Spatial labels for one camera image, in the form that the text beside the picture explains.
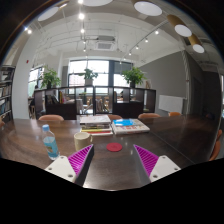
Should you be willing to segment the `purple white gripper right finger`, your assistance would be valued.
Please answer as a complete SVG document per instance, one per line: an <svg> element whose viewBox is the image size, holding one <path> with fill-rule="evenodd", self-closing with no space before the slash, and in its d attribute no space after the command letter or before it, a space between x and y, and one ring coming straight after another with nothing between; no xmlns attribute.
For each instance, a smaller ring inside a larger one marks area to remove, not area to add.
<svg viewBox="0 0 224 224"><path fill-rule="evenodd" d="M180 170L180 167L166 155L157 156L138 145L134 145L134 158L140 180L144 185Z"/></svg>

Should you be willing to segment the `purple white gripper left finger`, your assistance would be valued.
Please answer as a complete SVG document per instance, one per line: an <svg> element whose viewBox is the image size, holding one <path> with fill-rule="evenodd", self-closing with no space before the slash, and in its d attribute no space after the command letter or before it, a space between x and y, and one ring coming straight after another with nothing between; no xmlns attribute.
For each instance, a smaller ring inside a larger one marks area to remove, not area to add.
<svg viewBox="0 0 224 224"><path fill-rule="evenodd" d="M94 145L91 144L68 157L59 156L46 168L46 171L83 186L93 156Z"/></svg>

